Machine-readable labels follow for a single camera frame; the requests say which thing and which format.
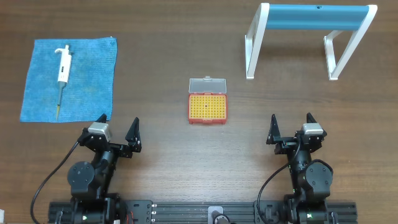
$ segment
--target blue mat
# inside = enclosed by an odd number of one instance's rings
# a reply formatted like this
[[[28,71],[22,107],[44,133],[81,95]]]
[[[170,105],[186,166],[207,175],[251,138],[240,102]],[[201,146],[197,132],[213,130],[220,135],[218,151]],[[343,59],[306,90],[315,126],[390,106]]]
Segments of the blue mat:
[[[72,53],[69,81],[63,89],[59,123],[94,121],[112,115],[114,66],[118,45],[112,37],[101,39],[36,40],[26,78],[21,122],[56,123],[58,70],[61,53]]]

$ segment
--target open box lid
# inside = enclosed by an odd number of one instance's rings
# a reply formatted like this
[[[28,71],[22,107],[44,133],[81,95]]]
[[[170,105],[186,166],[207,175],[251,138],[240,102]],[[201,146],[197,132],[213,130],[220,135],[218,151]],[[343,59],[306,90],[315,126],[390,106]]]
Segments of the open box lid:
[[[189,93],[223,93],[226,94],[225,78],[190,78]]]

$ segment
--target white leg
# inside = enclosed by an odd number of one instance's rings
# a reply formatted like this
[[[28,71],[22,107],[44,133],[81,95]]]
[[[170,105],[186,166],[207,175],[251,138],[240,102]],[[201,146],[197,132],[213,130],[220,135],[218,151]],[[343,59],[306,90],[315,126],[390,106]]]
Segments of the white leg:
[[[261,3],[253,21],[251,22],[248,33],[244,36],[246,53],[246,78],[253,79],[259,58],[262,38],[266,31],[269,13],[269,3]]]
[[[358,46],[363,35],[365,34],[370,24],[372,23],[372,20],[374,18],[374,15],[376,15],[376,12],[377,12],[377,6],[369,5],[368,14],[366,15],[365,19],[362,21],[362,24],[359,27],[359,29],[353,32],[353,35],[351,36],[348,45],[344,50],[344,53],[341,56],[337,65],[335,61],[335,53],[333,51],[333,38],[335,38],[338,34],[340,34],[341,31],[334,30],[329,35],[323,38],[323,41],[325,43],[326,63],[328,65],[329,80],[338,79],[338,76],[340,75],[344,66],[347,64],[348,59],[353,54],[355,48]]]

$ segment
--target table surface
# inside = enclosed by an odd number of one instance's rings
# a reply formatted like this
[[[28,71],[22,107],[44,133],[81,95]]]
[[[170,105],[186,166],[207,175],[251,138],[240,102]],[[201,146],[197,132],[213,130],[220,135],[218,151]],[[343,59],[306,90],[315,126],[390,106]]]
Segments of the table surface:
[[[262,183],[287,160],[266,145],[271,115],[282,135],[292,136],[310,111],[328,132],[312,157],[334,168],[330,199],[355,201],[360,223],[396,223],[398,2],[378,2],[376,18],[335,82],[328,80],[325,63],[328,32],[303,30],[266,31],[255,78],[246,80],[244,35],[259,3],[2,1],[0,208],[6,220],[31,222],[37,187],[90,125],[19,122],[34,40],[112,36],[119,47],[113,141],[125,142],[137,116],[142,152],[119,160],[110,192],[154,201],[255,201]],[[349,36],[336,38],[338,56]],[[189,78],[207,75],[227,80],[226,125],[188,123]],[[41,222],[49,202],[69,200],[69,167],[92,157],[79,147],[48,181],[35,204]],[[281,200],[291,191],[284,170],[263,198]]]

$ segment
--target blue panel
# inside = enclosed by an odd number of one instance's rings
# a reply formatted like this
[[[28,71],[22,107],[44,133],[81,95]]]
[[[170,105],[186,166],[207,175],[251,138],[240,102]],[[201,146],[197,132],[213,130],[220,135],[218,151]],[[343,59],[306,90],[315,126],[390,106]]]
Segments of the blue panel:
[[[369,6],[270,4],[266,29],[358,30]]]

